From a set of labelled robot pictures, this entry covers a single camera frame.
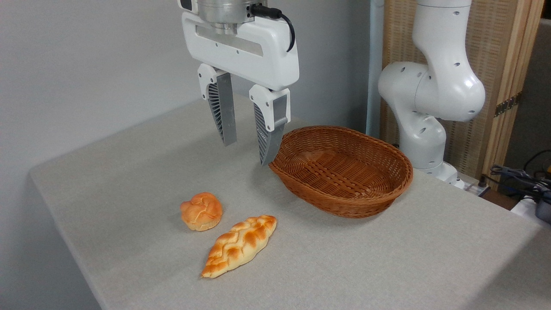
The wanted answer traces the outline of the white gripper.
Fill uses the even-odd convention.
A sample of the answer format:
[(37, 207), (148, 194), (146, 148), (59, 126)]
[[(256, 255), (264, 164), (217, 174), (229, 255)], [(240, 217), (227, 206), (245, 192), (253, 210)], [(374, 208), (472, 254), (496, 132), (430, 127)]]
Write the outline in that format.
[(300, 76), (297, 47), (288, 48), (288, 24), (259, 17), (239, 24), (236, 35), (226, 35), (216, 33), (211, 24), (189, 11), (183, 12), (182, 24), (191, 57), (202, 63), (198, 68), (201, 96), (209, 104), (225, 146), (237, 141), (231, 74), (256, 83), (249, 96), (254, 104), (260, 165), (269, 165), (291, 121), (291, 93), (286, 88)]

